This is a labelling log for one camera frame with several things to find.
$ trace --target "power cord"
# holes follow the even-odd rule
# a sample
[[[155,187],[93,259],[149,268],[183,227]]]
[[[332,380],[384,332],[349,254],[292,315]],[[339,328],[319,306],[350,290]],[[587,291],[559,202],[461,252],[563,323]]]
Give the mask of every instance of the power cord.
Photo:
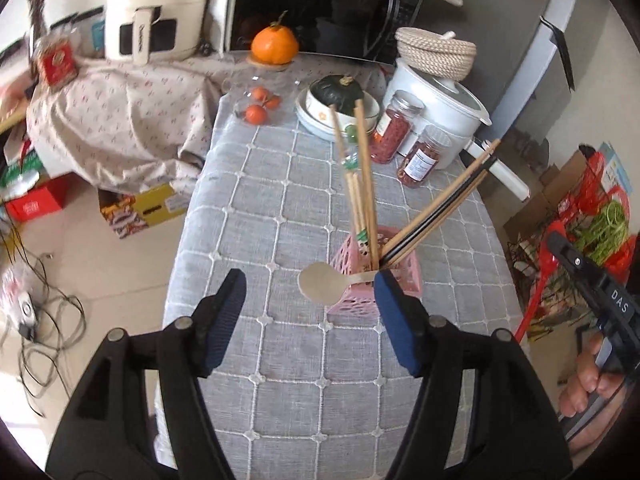
[[[82,336],[84,336],[86,332],[86,314],[77,296],[67,295],[49,282],[43,261],[45,255],[36,256],[36,254],[31,253],[22,243],[22,237],[13,219],[9,215],[8,218],[14,232],[14,254],[11,254],[4,235],[1,232],[0,237],[6,248],[10,263],[14,264],[19,256],[44,286],[44,301],[41,305],[33,305],[36,314],[34,341],[27,341],[23,338],[20,351],[18,352],[18,373],[20,382],[24,388],[27,403],[33,413],[44,418],[44,413],[41,412],[37,406],[34,406],[35,401],[45,395],[56,378],[60,379],[67,397],[70,398],[71,396],[70,389],[60,372],[60,355],[63,351],[69,350],[76,345],[76,343],[82,339]],[[71,335],[64,337],[62,332],[62,317],[68,306],[78,311],[79,319]],[[46,323],[51,324],[51,329],[47,331],[47,333],[42,333]],[[9,322],[7,322],[2,339],[0,339],[0,349],[8,336],[9,330],[10,325]],[[44,374],[36,371],[36,359],[41,362],[42,360],[49,362],[49,366]]]

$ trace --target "yellow box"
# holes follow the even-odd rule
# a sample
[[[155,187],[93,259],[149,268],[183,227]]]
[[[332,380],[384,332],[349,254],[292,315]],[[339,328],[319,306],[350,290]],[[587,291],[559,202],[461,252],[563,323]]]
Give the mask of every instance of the yellow box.
[[[189,196],[176,193],[169,184],[137,195],[98,190],[100,213],[118,238],[180,216],[187,211],[189,200]]]

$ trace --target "screw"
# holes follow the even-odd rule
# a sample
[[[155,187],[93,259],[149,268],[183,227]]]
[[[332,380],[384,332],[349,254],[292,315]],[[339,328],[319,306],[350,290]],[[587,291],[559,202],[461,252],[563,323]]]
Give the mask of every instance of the screw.
[[[505,328],[499,328],[498,330],[495,331],[495,336],[500,340],[503,341],[505,343],[508,343],[509,341],[511,341],[511,332],[509,332],[507,329]]]
[[[442,317],[442,316],[430,316],[429,317],[429,324],[431,326],[433,326],[434,328],[442,328],[443,326],[445,326],[447,324],[447,320]]]
[[[175,320],[174,325],[178,330],[187,330],[193,324],[189,316],[182,316]]]
[[[114,328],[109,330],[107,334],[107,339],[111,342],[120,341],[124,337],[124,330],[121,328]]]

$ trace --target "human hand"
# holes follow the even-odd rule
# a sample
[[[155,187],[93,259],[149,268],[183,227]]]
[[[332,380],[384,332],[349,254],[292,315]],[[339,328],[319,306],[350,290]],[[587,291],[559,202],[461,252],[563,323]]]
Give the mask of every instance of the human hand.
[[[564,416],[574,416],[587,409],[589,394],[598,392],[605,399],[616,393],[624,377],[619,374],[600,374],[595,356],[602,346],[603,336],[595,334],[587,343],[585,351],[576,359],[577,372],[569,378],[566,388],[560,394],[560,412]],[[569,442],[572,453],[587,447],[607,433],[616,420],[625,399],[624,388],[604,409]]]

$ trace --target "jar label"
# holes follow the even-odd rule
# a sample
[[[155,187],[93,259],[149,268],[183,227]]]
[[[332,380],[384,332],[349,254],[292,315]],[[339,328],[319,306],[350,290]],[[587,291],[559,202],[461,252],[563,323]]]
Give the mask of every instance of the jar label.
[[[389,124],[391,124],[391,117],[389,117],[388,114],[382,114],[382,117],[380,117],[378,124],[376,124],[376,133],[380,137],[384,137]]]
[[[404,172],[415,181],[420,182],[436,163],[437,160],[426,155],[423,150],[418,150],[404,168]]]

